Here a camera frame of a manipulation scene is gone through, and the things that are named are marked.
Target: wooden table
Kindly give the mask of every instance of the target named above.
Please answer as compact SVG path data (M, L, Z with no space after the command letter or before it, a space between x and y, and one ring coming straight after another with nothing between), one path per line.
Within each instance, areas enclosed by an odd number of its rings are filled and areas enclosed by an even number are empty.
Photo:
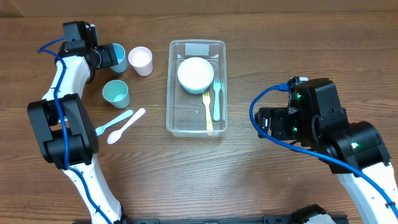
M349 121L375 125L398 168L398 12L0 19L0 223L89 219L70 180L42 158L26 112L55 74L53 57L35 51L74 20L95 24L100 44L143 45L154 54L149 77L100 70L83 94L94 126L121 112L101 96L115 78L129 85L130 108L147 109L117 144L106 136L122 124L99 138L103 174L131 218L260 217L317 203L361 223L327 165L257 138L249 122L254 97L294 75L331 78ZM165 128L176 39L226 43L229 124L221 139L175 138ZM286 104L286 94L270 93L255 110Z

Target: teal cup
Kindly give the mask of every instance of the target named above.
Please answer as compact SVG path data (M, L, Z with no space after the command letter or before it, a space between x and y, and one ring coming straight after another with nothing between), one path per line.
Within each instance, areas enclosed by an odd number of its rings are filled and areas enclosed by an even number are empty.
M102 90L102 96L119 109L125 109L130 104L129 88L121 80L108 82Z

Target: spoon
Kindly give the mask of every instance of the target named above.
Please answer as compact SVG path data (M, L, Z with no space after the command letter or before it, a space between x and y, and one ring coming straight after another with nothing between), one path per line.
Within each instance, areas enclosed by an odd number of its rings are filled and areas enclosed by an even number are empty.
M102 125L98 128L95 129L95 133L97 134L97 136L102 135L105 132L105 129L107 129L108 127L130 117L132 115L132 110L127 110L124 113L122 113L121 115L117 116L115 119L113 119L112 121L108 122L105 125Z
M142 115L144 115L144 113L144 108L139 109L121 129L113 131L108 137L108 144L113 144L117 142L122 136L123 131L125 131L130 125L136 122Z

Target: wooden surface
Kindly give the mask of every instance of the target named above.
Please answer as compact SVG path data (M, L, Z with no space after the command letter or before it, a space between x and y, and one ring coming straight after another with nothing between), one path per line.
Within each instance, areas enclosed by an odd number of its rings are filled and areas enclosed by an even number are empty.
M103 174L131 218L260 217L317 203L361 223L327 165L257 138L249 122L251 101L294 75L331 78L349 121L375 125L398 168L397 12L0 19L0 223L89 218L73 184L42 158L26 112L55 74L53 57L35 51L63 35L63 22L77 19L96 25L101 44L143 45L154 55L149 77L131 67L120 77L130 88L129 108L144 107L147 114L117 144L107 145L106 138L123 124L99 138ZM220 139L174 138L165 128L175 39L227 46L229 124ZM101 96L115 78L100 70L85 87L94 126L121 112ZM285 93L270 93L255 110L286 103Z
M20 17L398 10L395 0L0 0L0 16L2 2Z

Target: fork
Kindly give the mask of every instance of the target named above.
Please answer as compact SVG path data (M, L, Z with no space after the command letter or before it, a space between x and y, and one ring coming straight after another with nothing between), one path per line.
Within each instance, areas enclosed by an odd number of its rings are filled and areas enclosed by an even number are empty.
M220 90L221 90L221 81L219 78L214 80L213 84L215 99L214 99L214 108L213 108L213 120L219 121L220 120Z
M224 83L223 79L221 79L221 92L223 93L223 97L224 97L224 94L226 94L226 93L225 93L225 83ZM225 121L225 102L224 101L223 101L223 121Z
M209 92L207 92L207 91L203 92L203 104L205 105L205 108L206 108L206 130L212 131L213 130L213 122L211 121L210 108L209 108L210 95L209 95Z

